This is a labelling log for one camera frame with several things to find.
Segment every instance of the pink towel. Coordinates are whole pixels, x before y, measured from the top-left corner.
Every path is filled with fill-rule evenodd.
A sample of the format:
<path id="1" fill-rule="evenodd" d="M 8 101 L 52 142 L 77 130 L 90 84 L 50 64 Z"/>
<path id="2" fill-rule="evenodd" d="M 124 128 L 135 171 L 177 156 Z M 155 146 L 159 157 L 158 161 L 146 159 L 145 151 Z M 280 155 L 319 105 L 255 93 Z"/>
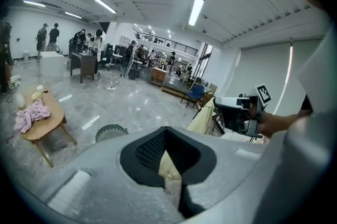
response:
<path id="1" fill-rule="evenodd" d="M 26 110 L 16 113 L 14 130 L 26 133 L 32 127 L 32 122 L 51 116 L 51 112 L 51 108 L 44 106 L 42 99 L 38 99 Z"/>

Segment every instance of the ceiling light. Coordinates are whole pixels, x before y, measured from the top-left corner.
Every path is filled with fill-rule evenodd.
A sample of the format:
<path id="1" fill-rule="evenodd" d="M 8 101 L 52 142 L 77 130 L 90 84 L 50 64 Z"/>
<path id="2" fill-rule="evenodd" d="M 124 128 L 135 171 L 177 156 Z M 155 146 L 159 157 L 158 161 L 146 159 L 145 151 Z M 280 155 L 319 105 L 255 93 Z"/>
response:
<path id="1" fill-rule="evenodd" d="M 65 14 L 68 14 L 70 16 L 74 16 L 74 17 L 79 18 L 79 19 L 82 19 L 82 17 L 79 17 L 79 16 L 77 16 L 75 14 L 72 14 L 72 13 L 69 13 L 69 12 L 65 12 Z"/>
<path id="2" fill-rule="evenodd" d="M 26 3 L 26 4 L 31 4 L 31 5 L 35 5 L 35 6 L 45 7 L 45 5 L 42 5 L 42 4 L 33 2 L 33 1 L 26 1 L 26 0 L 23 0 L 23 2 Z"/>
<path id="3" fill-rule="evenodd" d="M 194 5 L 193 5 L 192 12 L 191 12 L 189 25 L 192 25 L 192 26 L 195 25 L 196 19 L 198 19 L 199 13 L 201 11 L 201 8 L 204 2 L 205 0 L 194 0 Z"/>
<path id="4" fill-rule="evenodd" d="M 104 6 L 107 10 L 111 11 L 113 14 L 116 14 L 117 11 L 114 10 L 113 8 L 109 7 L 107 4 L 105 4 L 102 0 L 95 0 L 97 3 L 101 4 Z"/>

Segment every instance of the beige cloth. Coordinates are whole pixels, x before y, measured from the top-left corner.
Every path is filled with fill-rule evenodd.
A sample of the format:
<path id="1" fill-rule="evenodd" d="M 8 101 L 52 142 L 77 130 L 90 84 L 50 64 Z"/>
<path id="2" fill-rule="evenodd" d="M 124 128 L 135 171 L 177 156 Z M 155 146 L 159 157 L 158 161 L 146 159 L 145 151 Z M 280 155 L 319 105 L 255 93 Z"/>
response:
<path id="1" fill-rule="evenodd" d="M 212 116 L 214 110 L 214 103 L 211 98 L 204 108 L 198 113 L 198 115 L 194 118 L 194 120 L 187 127 L 187 130 L 193 131 L 198 134 L 208 134 L 211 126 L 212 126 Z M 159 167 L 159 175 L 162 177 L 172 179 L 172 180 L 180 180 L 181 176 L 175 168 L 169 154 L 165 151 L 162 160 L 160 162 Z"/>

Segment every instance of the marble floor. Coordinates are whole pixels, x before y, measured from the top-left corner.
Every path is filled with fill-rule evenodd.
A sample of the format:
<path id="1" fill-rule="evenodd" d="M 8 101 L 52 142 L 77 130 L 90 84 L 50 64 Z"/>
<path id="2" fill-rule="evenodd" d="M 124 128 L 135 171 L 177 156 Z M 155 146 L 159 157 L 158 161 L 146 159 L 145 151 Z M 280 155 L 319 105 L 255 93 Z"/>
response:
<path id="1" fill-rule="evenodd" d="M 13 91 L 0 97 L 1 160 L 9 175 L 31 192 L 34 193 L 42 177 L 93 144 L 98 129 L 107 124 L 118 123 L 129 133 L 166 125 L 185 128 L 197 112 L 192 105 L 185 108 L 180 99 L 161 92 L 159 87 L 149 85 L 143 79 L 120 78 L 115 90 L 110 91 L 107 88 L 118 82 L 116 78 L 120 73 L 117 70 L 102 72 L 96 80 L 86 77 L 80 84 L 80 71 L 74 70 L 70 76 L 66 65 L 63 72 L 55 76 L 41 76 L 35 60 L 18 62 L 14 66 L 12 75 L 19 74 L 22 78 L 17 91 L 44 84 L 58 100 L 71 95 L 60 104 L 65 110 L 66 129 L 78 142 L 75 146 L 60 129 L 43 139 L 41 146 L 54 162 L 54 168 L 51 168 L 38 150 L 13 130 L 17 112 L 15 101 L 9 98 Z M 82 127 L 97 116 L 99 118 L 83 130 Z"/>

